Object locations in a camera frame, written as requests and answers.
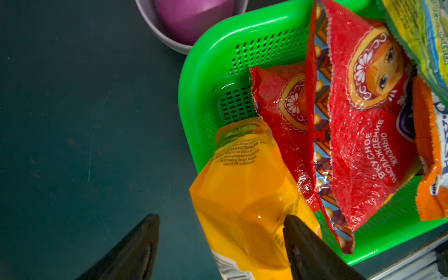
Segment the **red candy bag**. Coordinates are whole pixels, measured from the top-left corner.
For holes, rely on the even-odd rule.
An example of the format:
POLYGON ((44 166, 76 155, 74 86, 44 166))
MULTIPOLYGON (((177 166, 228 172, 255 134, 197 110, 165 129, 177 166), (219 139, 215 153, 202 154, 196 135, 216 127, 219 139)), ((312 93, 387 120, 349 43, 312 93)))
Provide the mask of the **red candy bag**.
POLYGON ((304 62, 251 67, 251 93, 257 114, 271 128, 283 161, 311 210, 321 210, 344 254, 353 254, 355 235, 337 201, 330 151, 329 116, 314 109, 309 122, 310 85, 316 71, 304 62))
POLYGON ((316 1, 307 58, 311 133, 328 168, 339 222, 364 225, 420 169, 415 68, 386 25, 336 1, 316 1))

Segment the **green tea snack packet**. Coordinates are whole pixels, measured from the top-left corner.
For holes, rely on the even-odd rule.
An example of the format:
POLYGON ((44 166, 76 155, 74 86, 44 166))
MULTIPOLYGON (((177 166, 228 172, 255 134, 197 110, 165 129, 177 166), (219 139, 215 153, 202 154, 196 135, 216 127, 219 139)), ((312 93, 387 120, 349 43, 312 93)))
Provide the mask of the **green tea snack packet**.
POLYGON ((381 0, 376 2, 393 36, 441 101, 448 103, 448 2, 381 0))

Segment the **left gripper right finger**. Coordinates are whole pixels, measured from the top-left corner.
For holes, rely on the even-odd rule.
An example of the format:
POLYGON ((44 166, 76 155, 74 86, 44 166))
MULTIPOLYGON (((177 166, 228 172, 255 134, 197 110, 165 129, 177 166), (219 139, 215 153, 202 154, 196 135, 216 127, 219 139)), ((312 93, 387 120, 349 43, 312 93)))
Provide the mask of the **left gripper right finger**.
POLYGON ((287 215, 283 236, 294 280, 362 280, 302 220, 287 215))

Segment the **yellow mango candy bag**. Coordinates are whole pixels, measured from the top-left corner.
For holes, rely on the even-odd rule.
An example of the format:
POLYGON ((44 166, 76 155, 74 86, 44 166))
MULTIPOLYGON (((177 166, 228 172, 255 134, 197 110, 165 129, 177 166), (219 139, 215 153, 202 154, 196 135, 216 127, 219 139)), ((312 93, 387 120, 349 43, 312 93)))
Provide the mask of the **yellow mango candy bag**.
POLYGON ((222 127, 211 160, 190 187, 194 209, 224 280, 290 280, 284 220, 320 224, 269 126, 259 117, 222 127))

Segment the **green plastic basket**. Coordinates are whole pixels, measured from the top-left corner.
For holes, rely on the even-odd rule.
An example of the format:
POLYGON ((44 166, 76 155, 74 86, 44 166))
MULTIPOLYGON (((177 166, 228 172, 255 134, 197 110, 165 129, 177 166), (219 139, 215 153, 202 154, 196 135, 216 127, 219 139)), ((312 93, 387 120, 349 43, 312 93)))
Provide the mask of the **green plastic basket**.
MULTIPOLYGON (((178 87, 182 125, 197 171, 210 160, 217 131, 256 115, 250 97, 250 67, 304 61, 311 1, 287 1, 230 17, 205 32, 184 63, 178 87)), ((353 266, 417 238, 446 219, 422 221, 415 205, 419 177, 355 232, 353 254, 342 254, 327 226, 325 242, 353 266)))

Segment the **orange snack packet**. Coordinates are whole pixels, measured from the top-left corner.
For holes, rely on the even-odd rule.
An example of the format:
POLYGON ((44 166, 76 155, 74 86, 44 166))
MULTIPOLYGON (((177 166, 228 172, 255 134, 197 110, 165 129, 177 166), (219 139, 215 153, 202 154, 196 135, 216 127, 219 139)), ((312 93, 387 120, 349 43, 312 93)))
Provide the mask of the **orange snack packet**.
POLYGON ((416 193, 423 221, 448 217, 448 108, 418 75, 413 80, 415 143, 424 176, 416 193))

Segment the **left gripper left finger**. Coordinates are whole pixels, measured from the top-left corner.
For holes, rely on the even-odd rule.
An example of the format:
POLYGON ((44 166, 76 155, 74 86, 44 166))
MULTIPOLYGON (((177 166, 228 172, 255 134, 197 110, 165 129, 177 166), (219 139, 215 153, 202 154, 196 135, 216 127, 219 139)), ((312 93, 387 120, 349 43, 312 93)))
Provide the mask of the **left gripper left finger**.
POLYGON ((150 280, 159 244, 160 218, 147 215, 79 280, 150 280))

